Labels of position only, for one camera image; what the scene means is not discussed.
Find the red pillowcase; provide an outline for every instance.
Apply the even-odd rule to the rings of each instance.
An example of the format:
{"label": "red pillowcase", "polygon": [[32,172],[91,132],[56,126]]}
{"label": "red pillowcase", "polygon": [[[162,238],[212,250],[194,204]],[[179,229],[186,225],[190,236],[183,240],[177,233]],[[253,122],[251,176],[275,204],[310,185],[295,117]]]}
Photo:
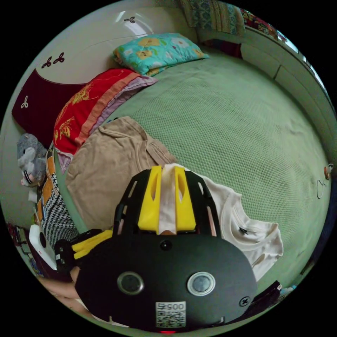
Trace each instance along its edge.
{"label": "red pillowcase", "polygon": [[72,158],[90,135],[107,104],[140,75],[129,69],[110,69],[96,76],[63,107],[54,127],[58,153]]}

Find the hanger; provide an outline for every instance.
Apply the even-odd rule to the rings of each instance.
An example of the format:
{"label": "hanger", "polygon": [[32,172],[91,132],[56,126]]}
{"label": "hanger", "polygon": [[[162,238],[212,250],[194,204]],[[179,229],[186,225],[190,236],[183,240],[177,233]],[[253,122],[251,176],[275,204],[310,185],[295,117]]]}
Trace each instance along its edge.
{"label": "hanger", "polygon": [[[331,174],[332,169],[333,169],[333,164],[329,164],[328,166],[324,167],[324,179],[323,179],[323,182],[320,179],[317,180],[316,191],[317,191],[317,198],[318,199],[321,199],[322,196],[323,196],[324,186],[326,186],[326,183],[325,183],[324,180],[325,179],[326,180],[330,179],[330,174]],[[321,186],[322,186],[322,193],[321,193],[320,196],[318,195],[318,183],[320,183]]]}

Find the decorative wall sticker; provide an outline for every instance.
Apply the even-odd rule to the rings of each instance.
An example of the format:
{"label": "decorative wall sticker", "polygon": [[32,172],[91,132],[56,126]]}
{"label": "decorative wall sticker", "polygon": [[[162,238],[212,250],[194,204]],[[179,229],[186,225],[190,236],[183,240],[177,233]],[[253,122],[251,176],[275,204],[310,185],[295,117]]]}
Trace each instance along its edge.
{"label": "decorative wall sticker", "polygon": [[57,62],[63,62],[64,61],[64,57],[63,57],[64,53],[62,52],[60,54],[60,56],[53,62],[53,64],[57,63]]}
{"label": "decorative wall sticker", "polygon": [[42,69],[44,68],[44,67],[50,67],[52,64],[51,64],[51,59],[52,59],[52,57],[50,56],[50,57],[48,57],[48,60],[47,60],[47,62],[46,63],[44,63],[43,65],[42,65]]}
{"label": "decorative wall sticker", "polygon": [[21,104],[21,109],[23,109],[23,108],[28,108],[27,99],[28,99],[28,96],[25,97],[24,102]]}
{"label": "decorative wall sticker", "polygon": [[129,21],[129,22],[131,22],[132,24],[135,23],[134,16],[130,17],[129,19],[124,19],[124,21]]}

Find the black device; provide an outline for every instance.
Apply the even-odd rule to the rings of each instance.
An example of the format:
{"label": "black device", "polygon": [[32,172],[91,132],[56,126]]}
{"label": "black device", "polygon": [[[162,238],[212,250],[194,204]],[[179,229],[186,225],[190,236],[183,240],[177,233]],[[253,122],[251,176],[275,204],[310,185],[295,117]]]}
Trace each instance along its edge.
{"label": "black device", "polygon": [[80,267],[75,288],[90,313],[105,321],[151,332],[186,332],[237,319],[255,297],[257,283],[243,252],[221,238],[205,182],[185,172],[195,226],[156,235],[138,226],[150,173],[131,179],[116,208],[111,237],[78,259],[74,245],[102,231],[57,242],[58,270]]}

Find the window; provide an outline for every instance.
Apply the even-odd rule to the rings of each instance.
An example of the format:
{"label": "window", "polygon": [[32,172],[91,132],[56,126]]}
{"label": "window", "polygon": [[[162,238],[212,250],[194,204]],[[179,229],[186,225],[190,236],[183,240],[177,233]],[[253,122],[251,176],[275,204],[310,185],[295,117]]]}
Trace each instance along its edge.
{"label": "window", "polygon": [[291,42],[289,41],[288,38],[286,38],[286,41],[284,42],[288,47],[290,47],[292,50],[295,51],[295,53],[298,53],[298,49],[297,47]]}
{"label": "window", "polygon": [[326,88],[322,82],[322,80],[319,78],[318,74],[316,73],[316,70],[313,68],[313,66],[309,63],[309,61],[306,59],[306,57],[303,55],[303,61],[310,67],[310,70],[313,72],[313,74],[315,75],[317,81],[319,82],[319,84],[321,85],[321,87],[323,88],[323,90],[328,93],[326,91]]}

